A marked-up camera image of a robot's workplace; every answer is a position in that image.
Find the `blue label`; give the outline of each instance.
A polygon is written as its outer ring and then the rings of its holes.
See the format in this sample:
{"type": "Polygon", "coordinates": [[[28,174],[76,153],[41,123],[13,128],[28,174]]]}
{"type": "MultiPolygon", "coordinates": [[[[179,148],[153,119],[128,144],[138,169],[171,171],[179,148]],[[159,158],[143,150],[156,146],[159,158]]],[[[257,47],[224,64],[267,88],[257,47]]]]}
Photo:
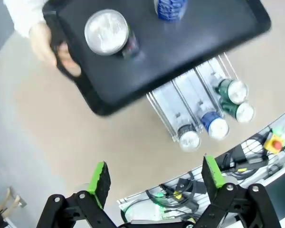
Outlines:
{"type": "Polygon", "coordinates": [[[187,0],[159,0],[157,14],[163,20],[180,20],[185,13],[187,0]]]}
{"type": "Polygon", "coordinates": [[[204,127],[206,128],[207,132],[209,132],[209,127],[212,122],[216,119],[221,118],[217,112],[207,112],[201,118],[201,122],[203,123],[204,127]]]}

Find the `person's arm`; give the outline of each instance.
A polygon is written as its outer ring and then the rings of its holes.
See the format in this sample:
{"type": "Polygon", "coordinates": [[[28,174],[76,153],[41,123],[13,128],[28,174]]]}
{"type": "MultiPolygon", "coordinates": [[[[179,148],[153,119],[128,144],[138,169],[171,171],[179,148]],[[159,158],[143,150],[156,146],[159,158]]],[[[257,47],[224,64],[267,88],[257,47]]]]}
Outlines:
{"type": "MultiPolygon", "coordinates": [[[[23,37],[28,37],[35,54],[39,59],[56,66],[57,60],[50,47],[52,35],[42,13],[42,7],[47,0],[4,0],[15,30],[23,37]]],[[[79,66],[72,60],[66,43],[60,45],[58,56],[69,70],[79,66]]]]}

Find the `white sleeve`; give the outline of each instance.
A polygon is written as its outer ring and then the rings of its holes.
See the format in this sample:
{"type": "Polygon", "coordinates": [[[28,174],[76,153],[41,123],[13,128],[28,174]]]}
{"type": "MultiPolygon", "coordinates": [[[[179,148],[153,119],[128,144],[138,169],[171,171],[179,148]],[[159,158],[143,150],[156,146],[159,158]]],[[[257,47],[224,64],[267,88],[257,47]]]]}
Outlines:
{"type": "Polygon", "coordinates": [[[47,0],[4,0],[14,22],[15,30],[24,37],[29,37],[30,28],[45,21],[42,7],[47,0]]]}

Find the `metal rod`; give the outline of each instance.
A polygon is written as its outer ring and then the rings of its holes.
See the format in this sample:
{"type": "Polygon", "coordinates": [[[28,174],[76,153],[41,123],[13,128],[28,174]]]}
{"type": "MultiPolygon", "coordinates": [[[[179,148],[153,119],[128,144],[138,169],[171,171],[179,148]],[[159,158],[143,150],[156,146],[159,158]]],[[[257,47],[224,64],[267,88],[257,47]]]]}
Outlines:
{"type": "Polygon", "coordinates": [[[225,52],[224,52],[224,55],[225,55],[225,58],[226,58],[226,60],[228,61],[229,65],[230,65],[230,67],[231,67],[231,69],[232,69],[232,71],[233,71],[235,77],[236,77],[237,80],[238,80],[238,75],[236,74],[236,71],[234,70],[234,68],[233,68],[233,66],[232,66],[232,64],[231,64],[231,62],[230,62],[230,60],[229,60],[229,58],[228,58],[228,56],[226,55],[225,52]]]}
{"type": "Polygon", "coordinates": [[[228,77],[231,78],[231,75],[230,75],[229,71],[227,70],[227,67],[225,66],[224,61],[222,60],[222,58],[220,57],[220,55],[218,55],[218,58],[219,58],[220,63],[223,65],[223,67],[224,67],[226,73],[228,74],[228,77]]]}
{"type": "Polygon", "coordinates": [[[158,104],[157,100],[153,96],[153,92],[148,93],[147,94],[147,98],[148,98],[149,102],[151,103],[152,107],[155,109],[157,115],[160,117],[160,119],[163,122],[163,124],[168,129],[168,131],[171,134],[173,140],[175,140],[175,137],[177,137],[177,134],[176,134],[174,128],[172,127],[170,121],[168,120],[167,116],[163,112],[162,108],[158,104]]]}
{"type": "Polygon", "coordinates": [[[196,119],[194,113],[192,112],[190,106],[188,105],[188,103],[187,103],[187,101],[186,101],[184,95],[181,93],[181,90],[180,90],[179,87],[177,86],[175,80],[173,79],[171,82],[172,82],[172,84],[173,84],[173,86],[174,86],[176,92],[177,92],[178,95],[180,96],[181,101],[183,102],[184,106],[185,106],[186,109],[188,110],[188,112],[189,112],[191,118],[193,119],[193,121],[194,121],[193,125],[194,125],[195,129],[196,129],[198,132],[200,132],[200,131],[201,131],[201,128],[200,128],[199,122],[198,122],[198,120],[196,119]]]}
{"type": "Polygon", "coordinates": [[[194,68],[194,71],[195,71],[196,75],[198,76],[199,80],[201,81],[201,83],[203,84],[204,89],[206,90],[206,92],[207,92],[207,94],[208,94],[208,96],[209,96],[213,106],[216,108],[216,110],[218,111],[220,116],[224,117],[225,114],[224,114],[224,112],[222,110],[222,107],[219,104],[219,101],[218,101],[217,97],[213,95],[212,87],[211,87],[211,91],[210,91],[209,82],[206,79],[204,79],[204,77],[200,74],[199,70],[196,67],[194,68]]]}

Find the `green can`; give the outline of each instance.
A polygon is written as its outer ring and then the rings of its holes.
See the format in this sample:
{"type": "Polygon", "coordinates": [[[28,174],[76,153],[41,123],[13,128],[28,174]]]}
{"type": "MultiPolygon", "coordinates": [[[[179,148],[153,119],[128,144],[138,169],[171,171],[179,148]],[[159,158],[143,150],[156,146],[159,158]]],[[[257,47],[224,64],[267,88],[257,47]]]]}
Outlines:
{"type": "Polygon", "coordinates": [[[222,109],[235,118],[239,123],[248,123],[254,117],[255,110],[248,102],[243,102],[238,105],[221,97],[219,103],[222,106],[222,109]]]}
{"type": "Polygon", "coordinates": [[[248,97],[247,85],[239,80],[224,79],[215,87],[215,91],[224,99],[237,105],[246,101],[248,97]]]}

